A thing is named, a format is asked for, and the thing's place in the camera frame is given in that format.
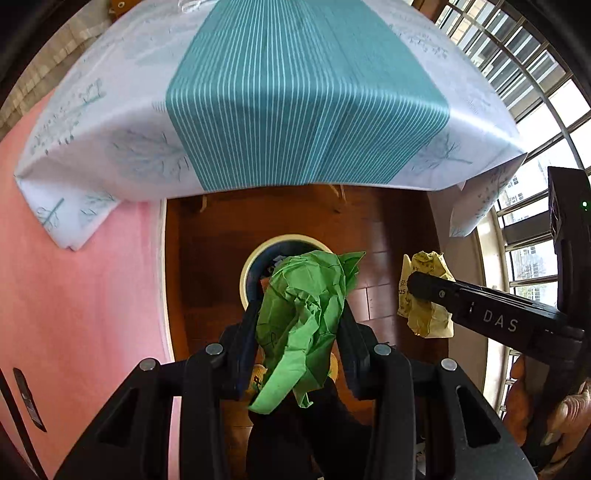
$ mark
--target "silver bolt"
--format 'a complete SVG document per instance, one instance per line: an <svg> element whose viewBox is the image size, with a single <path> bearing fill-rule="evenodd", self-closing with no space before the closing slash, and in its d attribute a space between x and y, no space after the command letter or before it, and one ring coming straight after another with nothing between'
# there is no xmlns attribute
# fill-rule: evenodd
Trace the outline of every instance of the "silver bolt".
<svg viewBox="0 0 591 480"><path fill-rule="evenodd" d="M444 358L441 360L441 367L448 372L453 372L457 368L457 363L454 359Z"/></svg>
<svg viewBox="0 0 591 480"><path fill-rule="evenodd" d="M144 358L139 363L139 369L143 370L144 372L148 372L150 370L153 370L155 366L156 366L156 360L154 360L153 358Z"/></svg>
<svg viewBox="0 0 591 480"><path fill-rule="evenodd" d="M221 343L210 343L205 347L205 353L208 355L219 355L223 352L223 346Z"/></svg>
<svg viewBox="0 0 591 480"><path fill-rule="evenodd" d="M374 352L378 355L388 356L392 352L392 348L385 343L378 343L374 346Z"/></svg>

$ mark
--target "green crumpled paper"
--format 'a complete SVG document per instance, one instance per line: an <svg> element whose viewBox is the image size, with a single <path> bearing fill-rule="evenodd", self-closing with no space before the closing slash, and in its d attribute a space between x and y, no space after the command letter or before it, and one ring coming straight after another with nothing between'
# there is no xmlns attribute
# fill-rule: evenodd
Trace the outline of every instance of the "green crumpled paper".
<svg viewBox="0 0 591 480"><path fill-rule="evenodd" d="M300 407L311 405L307 393L324 385L345 297L364 255L317 250L288 257L275 269L256 324L267 373L250 410L269 414L290 390Z"/></svg>

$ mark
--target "black pants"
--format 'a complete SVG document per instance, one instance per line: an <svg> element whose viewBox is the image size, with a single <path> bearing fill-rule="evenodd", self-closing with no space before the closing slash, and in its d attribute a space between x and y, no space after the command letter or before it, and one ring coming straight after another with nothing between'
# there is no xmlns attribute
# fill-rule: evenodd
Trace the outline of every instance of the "black pants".
<svg viewBox="0 0 591 480"><path fill-rule="evenodd" d="M309 408L290 394L270 415L249 412L249 480L316 480L312 456L325 480L363 479L371 427L353 418L330 378L308 397Z"/></svg>

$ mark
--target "yellow crumpled paper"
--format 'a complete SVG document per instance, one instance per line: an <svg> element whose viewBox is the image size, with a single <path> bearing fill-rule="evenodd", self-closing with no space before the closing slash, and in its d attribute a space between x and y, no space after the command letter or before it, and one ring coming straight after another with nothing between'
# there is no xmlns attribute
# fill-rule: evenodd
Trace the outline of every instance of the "yellow crumpled paper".
<svg viewBox="0 0 591 480"><path fill-rule="evenodd" d="M453 337L452 314L441 305L417 299L409 293L407 280L414 271L456 281L443 255L437 252L419 252L413 255L412 260L408 255L404 255L398 284L398 314L407 318L410 329L423 338Z"/></svg>

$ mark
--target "teal striped fabric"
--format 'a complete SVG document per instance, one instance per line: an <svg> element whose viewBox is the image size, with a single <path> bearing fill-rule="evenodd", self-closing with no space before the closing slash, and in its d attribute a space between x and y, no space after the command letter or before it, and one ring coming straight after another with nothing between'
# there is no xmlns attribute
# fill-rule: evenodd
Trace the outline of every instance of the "teal striped fabric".
<svg viewBox="0 0 591 480"><path fill-rule="evenodd" d="M219 0L166 105L206 191L385 184L449 119L361 0Z"/></svg>

